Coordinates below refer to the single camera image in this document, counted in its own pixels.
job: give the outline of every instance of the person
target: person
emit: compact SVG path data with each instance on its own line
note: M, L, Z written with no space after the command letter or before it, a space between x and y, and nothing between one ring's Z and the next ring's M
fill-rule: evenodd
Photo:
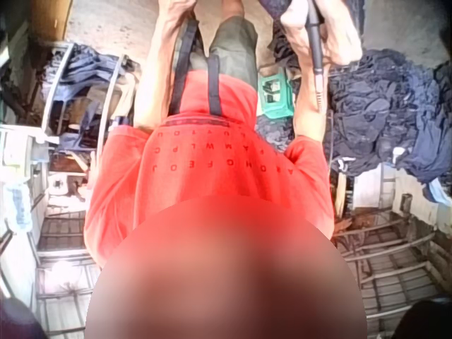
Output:
M259 198L205 196L156 213L118 246L91 295L85 338L366 332L352 271L301 215Z
M325 18L321 34L327 79L331 64L358 60L362 50L343 1L316 2ZM241 0L222 1L222 22L208 58L194 20L195 5L196 0L159 0L133 127L119 126L109 135L98 164L84 236L102 267L132 230L155 213L204 196L270 201L297 211L325 237L333 234L322 148L326 108L317 109L304 29L306 0L293 0L281 17L303 79L294 114L296 138L284 154L254 132L258 37Z

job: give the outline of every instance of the pile of dark clothes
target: pile of dark clothes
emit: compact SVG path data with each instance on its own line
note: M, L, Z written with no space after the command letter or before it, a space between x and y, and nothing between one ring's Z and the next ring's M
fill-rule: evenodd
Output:
M275 50L275 56L283 65L296 67L287 47L284 53ZM329 158L333 137L333 169L357 176L381 162L392 163L393 149L399 147L405 151L397 157L397 168L421 183L437 177L450 183L451 71L450 63L429 69L385 49L366 51L353 70L333 72L328 90L333 125L328 119L324 141ZM259 118L257 131L270 143L276 140L278 149L287 147L293 136L288 132L290 119L274 121L278 127L269 131L270 138L262 133L265 119Z
M52 53L44 66L39 78L42 81L42 96L47 98L54 82L57 71L61 65L65 51L56 50ZM105 55L96 52L92 47L75 44L71 57L61 76L54 96L55 102L70 102L77 97L85 97L88 90L95 85L108 85L118 62L117 56ZM119 76L133 71L136 64L127 56L124 57L119 69ZM62 150L91 150L97 145L101 116L96 114L102 110L103 102L92 101L86 108L80 121L79 130L68 131L60 135L59 149ZM54 105L51 117L60 116L58 108Z
M64 51L56 51L40 74L43 98L47 98L49 94L63 56ZM117 56L99 54L92 47L76 44L56 88L54 100L67 102L84 88L109 83L117 61ZM119 75L123 76L127 71L132 70L132 60L125 57L119 69Z

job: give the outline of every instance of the hand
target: hand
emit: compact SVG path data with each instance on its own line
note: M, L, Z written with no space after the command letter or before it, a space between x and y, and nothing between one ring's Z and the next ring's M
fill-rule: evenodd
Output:
M353 24L350 12L343 0L314 0L325 18L321 25L324 64L348 65L362 57L361 40ZM308 13L307 0L292 0L287 11L281 16L300 66L312 66L309 39L304 25Z
M159 0L159 17L181 22L184 15L193 10L196 2L197 0Z

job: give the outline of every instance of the olive green shorts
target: olive green shorts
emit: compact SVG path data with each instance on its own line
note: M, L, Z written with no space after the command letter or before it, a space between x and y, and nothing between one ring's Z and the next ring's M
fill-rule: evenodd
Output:
M187 23L188 21L184 22L177 38L173 69L177 65ZM220 59L220 74L240 79L257 90L256 45L257 33L254 25L243 17L234 16L221 23L210 46L209 53L218 55ZM208 67L203 40L198 30L190 54L189 70L199 69L207 71Z

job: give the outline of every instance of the white object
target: white object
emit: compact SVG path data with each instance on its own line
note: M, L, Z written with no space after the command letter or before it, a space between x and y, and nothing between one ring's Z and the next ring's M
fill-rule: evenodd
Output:
M395 147L393 149L393 164L394 165L397 162L397 158L400 157L403 153L405 153L405 149L403 147Z
M30 190L27 184L3 186L3 202L9 229L14 233L29 232L33 228Z
M0 181L23 183L30 178L32 138L18 131L0 131Z

